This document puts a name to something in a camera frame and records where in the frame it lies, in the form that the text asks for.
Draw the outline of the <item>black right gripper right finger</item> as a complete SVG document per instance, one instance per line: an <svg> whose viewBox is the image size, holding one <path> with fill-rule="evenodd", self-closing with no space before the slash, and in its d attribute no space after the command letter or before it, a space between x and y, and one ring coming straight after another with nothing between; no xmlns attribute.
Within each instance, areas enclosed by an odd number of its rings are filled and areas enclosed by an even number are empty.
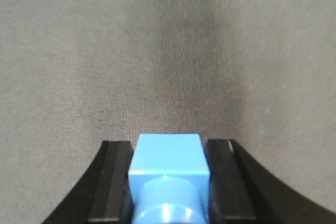
<svg viewBox="0 0 336 224"><path fill-rule="evenodd" d="M237 141L206 144L210 223L335 223L335 213L282 182Z"/></svg>

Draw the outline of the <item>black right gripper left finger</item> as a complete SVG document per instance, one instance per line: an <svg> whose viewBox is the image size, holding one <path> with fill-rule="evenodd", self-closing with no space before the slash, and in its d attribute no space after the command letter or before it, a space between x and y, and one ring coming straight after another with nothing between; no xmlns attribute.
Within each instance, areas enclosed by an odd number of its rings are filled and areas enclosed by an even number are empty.
<svg viewBox="0 0 336 224"><path fill-rule="evenodd" d="M103 141L93 161L44 223L130 223L129 141Z"/></svg>

